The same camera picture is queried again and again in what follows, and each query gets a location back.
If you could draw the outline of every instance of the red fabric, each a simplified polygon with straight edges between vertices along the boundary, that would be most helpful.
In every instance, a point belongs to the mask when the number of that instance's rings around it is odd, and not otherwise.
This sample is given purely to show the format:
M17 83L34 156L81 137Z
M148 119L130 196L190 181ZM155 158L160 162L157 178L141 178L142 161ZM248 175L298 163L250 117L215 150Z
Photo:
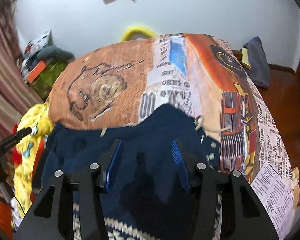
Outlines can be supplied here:
M12 133L17 132L18 124L16 123L12 128ZM22 155L17 151L17 148L14 146L12 147L12 161L16 165L20 165L22 163Z
M12 240L11 206L0 201L0 228Z
M41 142L39 143L39 146L38 146L38 150L37 150L37 154L35 156L35 159L34 159L34 164L33 164L33 168L32 168L32 176L35 175L35 172L37 170L37 166L38 166L38 163L40 161L40 158L42 156L44 152L44 139L41 140ZM33 202L35 200L35 194L33 194L31 192L31 195L30 195L30 200Z
M22 155L17 152L17 150L13 151L12 161L16 165L20 165L22 163Z

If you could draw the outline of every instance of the bed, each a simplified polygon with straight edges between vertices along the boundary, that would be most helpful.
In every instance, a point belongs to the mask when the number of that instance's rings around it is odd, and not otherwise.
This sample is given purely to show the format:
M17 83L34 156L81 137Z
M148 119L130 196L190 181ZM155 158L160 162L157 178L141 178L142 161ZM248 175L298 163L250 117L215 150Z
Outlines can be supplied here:
M135 126L163 104L193 118L203 116L211 128L207 136L221 144L220 170L239 170L279 239L289 232L296 178L267 106L227 42L182 33L96 49L61 73L49 104L51 122L73 130ZM112 228L125 224L115 217L105 221ZM215 239L220 227L221 216Z

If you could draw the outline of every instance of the metal screw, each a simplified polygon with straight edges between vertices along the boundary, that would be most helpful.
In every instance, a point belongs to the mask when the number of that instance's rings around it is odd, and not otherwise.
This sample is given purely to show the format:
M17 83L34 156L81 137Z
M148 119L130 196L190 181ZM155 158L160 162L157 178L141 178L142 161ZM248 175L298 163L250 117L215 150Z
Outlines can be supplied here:
M236 176L236 177L240 177L241 176L241 172L237 171L237 170L232 171L232 174L233 174L233 176Z
M204 163L198 163L198 164L197 164L197 168L198 168L199 170L204 170L206 167L207 167L207 166L206 166Z
M98 163L91 163L89 168L92 169L92 170L95 170L99 167L99 164Z
M55 173L54 173L54 176L56 176L56 177L60 177L61 175L63 174L63 171L56 171Z

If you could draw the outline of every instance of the orange car illustration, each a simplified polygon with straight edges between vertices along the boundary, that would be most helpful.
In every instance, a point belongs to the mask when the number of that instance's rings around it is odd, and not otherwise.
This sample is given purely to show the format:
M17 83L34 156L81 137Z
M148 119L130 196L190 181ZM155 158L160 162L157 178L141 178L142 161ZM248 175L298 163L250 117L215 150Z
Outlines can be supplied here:
M234 86L237 91L225 91L221 99L221 128L230 126L231 129L221 132L220 166L223 172L236 169L249 175L256 150L256 129L248 94L240 85Z
M206 82L210 92L220 100L220 128L231 127L220 133L221 171L239 170L250 181L257 147L258 111L246 72L211 36L186 34L186 38L209 75Z

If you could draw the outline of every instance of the black cable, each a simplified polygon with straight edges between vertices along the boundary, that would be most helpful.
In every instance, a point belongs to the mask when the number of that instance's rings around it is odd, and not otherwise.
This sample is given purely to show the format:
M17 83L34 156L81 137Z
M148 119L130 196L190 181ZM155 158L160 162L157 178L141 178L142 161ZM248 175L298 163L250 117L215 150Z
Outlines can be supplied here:
M18 201L18 203L19 203L19 205L20 205L20 207L21 207L21 210L22 210L22 212L24 213L24 215L26 215L26 213L25 213L25 211L23 210L23 208L22 208L22 206L21 206L19 200L18 200L16 197L15 197L15 199Z

